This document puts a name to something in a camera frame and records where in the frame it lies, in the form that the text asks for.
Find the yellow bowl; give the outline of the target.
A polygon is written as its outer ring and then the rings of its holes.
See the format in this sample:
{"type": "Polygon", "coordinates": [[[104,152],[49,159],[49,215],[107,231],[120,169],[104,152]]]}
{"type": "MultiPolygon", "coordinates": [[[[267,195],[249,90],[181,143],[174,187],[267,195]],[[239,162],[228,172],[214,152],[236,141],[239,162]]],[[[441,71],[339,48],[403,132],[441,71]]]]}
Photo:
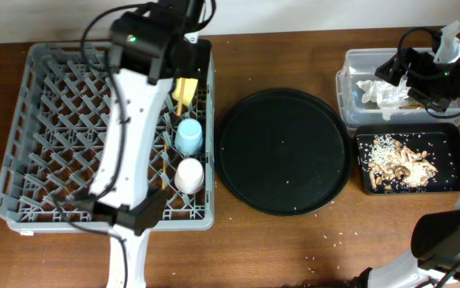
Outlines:
{"type": "Polygon", "coordinates": [[[183,93],[182,104],[184,106],[189,106],[197,90],[197,85],[198,80],[196,78],[179,78],[176,88],[172,93],[172,98],[178,102],[180,94],[183,93]]]}

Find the clear plastic waste bin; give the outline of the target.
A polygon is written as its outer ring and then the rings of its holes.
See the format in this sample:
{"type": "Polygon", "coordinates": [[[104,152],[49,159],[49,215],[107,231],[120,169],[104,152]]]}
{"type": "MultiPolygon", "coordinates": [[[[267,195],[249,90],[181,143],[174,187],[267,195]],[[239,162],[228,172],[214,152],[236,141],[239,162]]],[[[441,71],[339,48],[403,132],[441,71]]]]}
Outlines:
{"type": "Polygon", "coordinates": [[[364,91],[359,81],[377,81],[376,69],[396,54],[395,48],[352,49],[345,55],[342,69],[336,74],[339,113],[349,130],[364,125],[433,123],[438,119],[424,108],[381,110],[373,102],[363,103],[364,91]]]}

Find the grey plastic dishwasher rack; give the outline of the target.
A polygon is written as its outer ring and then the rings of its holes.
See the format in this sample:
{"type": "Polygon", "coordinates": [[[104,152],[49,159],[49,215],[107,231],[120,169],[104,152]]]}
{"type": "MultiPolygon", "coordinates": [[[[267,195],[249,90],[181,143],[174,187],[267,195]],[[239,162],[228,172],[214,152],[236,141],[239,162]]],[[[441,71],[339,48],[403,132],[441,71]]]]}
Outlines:
{"type": "MultiPolygon", "coordinates": [[[[39,43],[27,55],[10,136],[0,173],[0,218],[23,235],[69,233],[52,197],[71,197],[93,180],[102,160],[110,121],[110,80],[92,71],[106,44],[92,42],[81,54],[75,42],[39,43]]],[[[162,184],[162,149],[167,143],[164,180],[169,198],[157,229],[208,230],[214,223],[214,59],[207,79],[199,79],[192,103],[177,116],[167,99],[158,120],[148,179],[162,184]],[[197,159],[205,171],[204,187],[193,195],[177,190],[174,174],[182,155],[174,139],[181,120],[202,125],[197,159]]]]}

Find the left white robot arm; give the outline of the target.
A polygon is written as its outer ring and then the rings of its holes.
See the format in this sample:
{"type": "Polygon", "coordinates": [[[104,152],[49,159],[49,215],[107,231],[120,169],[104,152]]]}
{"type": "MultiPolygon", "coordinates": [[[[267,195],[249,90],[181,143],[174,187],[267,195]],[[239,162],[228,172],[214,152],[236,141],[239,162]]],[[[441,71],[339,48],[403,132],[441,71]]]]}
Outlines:
{"type": "Polygon", "coordinates": [[[210,66],[211,44],[189,39],[210,19],[196,1],[120,7],[110,26],[102,68],[111,82],[110,121],[102,160],[87,192],[72,200],[108,227],[108,287],[144,287],[150,231],[162,219],[167,194],[146,176],[159,115],[182,80],[210,66]]]}

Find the wooden chopstick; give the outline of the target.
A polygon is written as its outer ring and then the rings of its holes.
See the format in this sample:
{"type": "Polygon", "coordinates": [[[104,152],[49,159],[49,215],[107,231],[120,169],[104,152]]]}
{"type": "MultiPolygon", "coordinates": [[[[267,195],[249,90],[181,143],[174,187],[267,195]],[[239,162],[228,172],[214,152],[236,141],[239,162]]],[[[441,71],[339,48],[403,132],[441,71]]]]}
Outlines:
{"type": "Polygon", "coordinates": [[[161,175],[161,189],[164,190],[167,187],[167,182],[164,180],[164,177],[167,176],[166,174],[166,168],[167,168],[167,160],[169,159],[169,156],[167,154],[167,149],[168,145],[166,142],[164,142],[163,149],[162,149],[162,175],[161,175]]]}
{"type": "Polygon", "coordinates": [[[182,102],[183,102],[183,95],[184,95],[184,89],[185,89],[185,79],[184,78],[180,78],[179,79],[179,82],[180,82],[180,89],[179,89],[179,92],[178,92],[178,108],[177,108],[177,116],[181,116],[182,115],[182,102]]]}

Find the light blue plastic cup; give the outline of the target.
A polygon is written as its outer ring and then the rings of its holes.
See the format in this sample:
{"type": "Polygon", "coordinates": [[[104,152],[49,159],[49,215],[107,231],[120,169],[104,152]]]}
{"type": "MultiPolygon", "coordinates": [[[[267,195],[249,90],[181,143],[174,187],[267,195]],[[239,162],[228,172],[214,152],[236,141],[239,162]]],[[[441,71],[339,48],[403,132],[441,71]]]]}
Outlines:
{"type": "Polygon", "coordinates": [[[181,120],[177,128],[174,146],[180,154],[197,154],[202,148],[201,124],[192,118],[181,120]]]}

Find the black rectangular waste tray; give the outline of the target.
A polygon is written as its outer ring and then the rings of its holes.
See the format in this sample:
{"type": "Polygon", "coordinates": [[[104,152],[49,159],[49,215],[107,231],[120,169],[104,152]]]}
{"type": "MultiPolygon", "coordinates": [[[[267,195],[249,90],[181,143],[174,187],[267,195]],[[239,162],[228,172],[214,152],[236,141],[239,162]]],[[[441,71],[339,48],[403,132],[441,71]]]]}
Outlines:
{"type": "MultiPolygon", "coordinates": [[[[460,133],[456,126],[449,123],[361,126],[356,130],[356,146],[358,148],[360,137],[371,140],[374,135],[384,134],[391,134],[397,140],[405,142],[412,150],[426,150],[427,159],[438,168],[434,182],[424,191],[412,193],[460,191],[460,133]]],[[[358,164],[364,191],[373,194],[365,183],[359,160],[358,164]]]]}

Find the round black serving tray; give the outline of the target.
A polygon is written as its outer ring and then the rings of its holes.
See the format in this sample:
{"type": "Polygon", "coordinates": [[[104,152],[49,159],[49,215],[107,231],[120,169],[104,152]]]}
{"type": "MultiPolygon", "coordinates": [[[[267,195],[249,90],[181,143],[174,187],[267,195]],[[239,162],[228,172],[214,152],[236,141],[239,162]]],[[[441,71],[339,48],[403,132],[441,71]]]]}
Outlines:
{"type": "Polygon", "coordinates": [[[266,214],[319,210],[352,172],[345,123],[323,100],[300,90],[262,90],[237,102],[218,121],[214,140],[222,182],[266,214]]]}

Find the pink plastic cup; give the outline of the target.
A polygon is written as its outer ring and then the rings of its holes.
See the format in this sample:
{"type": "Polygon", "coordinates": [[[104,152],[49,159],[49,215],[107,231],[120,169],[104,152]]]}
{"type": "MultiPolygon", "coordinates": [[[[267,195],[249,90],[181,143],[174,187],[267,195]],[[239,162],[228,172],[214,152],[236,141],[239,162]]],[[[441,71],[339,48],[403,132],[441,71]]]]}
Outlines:
{"type": "Polygon", "coordinates": [[[204,169],[199,160],[186,158],[180,161],[174,176],[174,184],[184,194],[196,194],[204,183],[204,169]]]}

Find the white paper napkin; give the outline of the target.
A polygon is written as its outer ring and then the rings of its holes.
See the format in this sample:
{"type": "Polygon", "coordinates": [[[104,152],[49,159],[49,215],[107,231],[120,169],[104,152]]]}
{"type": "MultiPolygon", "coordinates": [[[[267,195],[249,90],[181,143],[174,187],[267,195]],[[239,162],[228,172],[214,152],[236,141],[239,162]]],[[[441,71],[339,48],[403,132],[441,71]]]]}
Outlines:
{"type": "Polygon", "coordinates": [[[362,104],[372,103],[382,111],[382,118],[389,121],[393,110],[408,107],[412,101],[408,95],[410,88],[406,80],[402,79],[397,86],[383,80],[357,81],[358,91],[354,94],[361,95],[362,104]]]}

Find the golden brown food scraps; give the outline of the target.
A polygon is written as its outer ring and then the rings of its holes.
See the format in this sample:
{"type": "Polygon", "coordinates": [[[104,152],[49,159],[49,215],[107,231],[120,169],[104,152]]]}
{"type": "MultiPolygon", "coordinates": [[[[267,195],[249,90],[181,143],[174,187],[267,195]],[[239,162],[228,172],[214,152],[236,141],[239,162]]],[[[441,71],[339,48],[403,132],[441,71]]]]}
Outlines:
{"type": "Polygon", "coordinates": [[[426,150],[412,150],[391,134],[358,140],[358,159],[371,193],[419,192],[436,180],[438,168],[427,159],[426,150]]]}

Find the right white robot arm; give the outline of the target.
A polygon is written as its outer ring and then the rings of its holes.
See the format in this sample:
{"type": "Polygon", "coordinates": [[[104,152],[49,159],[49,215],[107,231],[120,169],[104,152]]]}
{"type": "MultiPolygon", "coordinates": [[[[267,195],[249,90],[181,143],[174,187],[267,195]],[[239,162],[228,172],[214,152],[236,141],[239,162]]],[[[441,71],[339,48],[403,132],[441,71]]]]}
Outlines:
{"type": "MultiPolygon", "coordinates": [[[[460,98],[460,44],[449,27],[425,28],[432,54],[397,47],[396,54],[376,69],[380,79],[396,86],[407,76],[410,96],[434,118],[444,118],[449,102],[460,98]]],[[[351,287],[443,287],[460,282],[460,196],[454,210],[422,216],[412,234],[410,250],[353,278],[351,287]]]]}

